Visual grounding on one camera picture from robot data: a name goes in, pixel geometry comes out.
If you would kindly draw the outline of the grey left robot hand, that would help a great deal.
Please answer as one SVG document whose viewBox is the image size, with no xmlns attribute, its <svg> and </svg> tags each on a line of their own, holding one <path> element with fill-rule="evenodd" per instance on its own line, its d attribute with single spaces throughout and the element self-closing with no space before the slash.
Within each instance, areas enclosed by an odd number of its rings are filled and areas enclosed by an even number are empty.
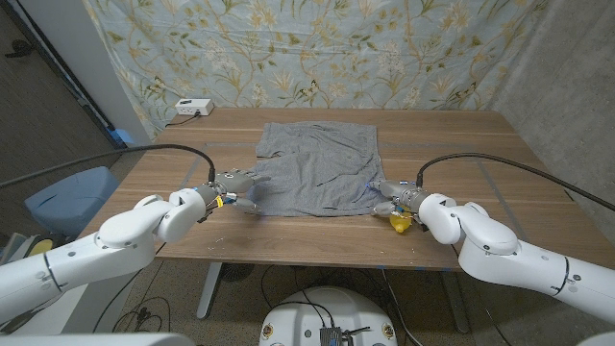
<svg viewBox="0 0 615 346">
<path fill-rule="evenodd" d="M 253 171 L 233 169 L 228 172 L 217 173 L 212 186 L 223 195 L 225 204 L 230 204 L 246 213 L 260 214 L 261 209 L 255 202 L 238 197 L 238 194 L 247 192 L 253 185 L 269 180 L 270 177 L 261 176 Z"/>
</svg>

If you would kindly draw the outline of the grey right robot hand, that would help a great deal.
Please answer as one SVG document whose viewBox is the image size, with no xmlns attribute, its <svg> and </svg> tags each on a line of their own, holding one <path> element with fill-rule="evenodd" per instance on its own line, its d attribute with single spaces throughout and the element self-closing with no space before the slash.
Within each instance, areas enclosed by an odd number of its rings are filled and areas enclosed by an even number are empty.
<svg viewBox="0 0 615 346">
<path fill-rule="evenodd" d="M 374 181 L 367 186 L 388 199 L 387 202 L 378 203 L 371 209 L 371 214 L 377 216 L 392 214 L 397 207 L 405 207 L 411 213 L 417 213 L 421 204 L 430 195 L 423 188 L 405 181 Z"/>
</svg>

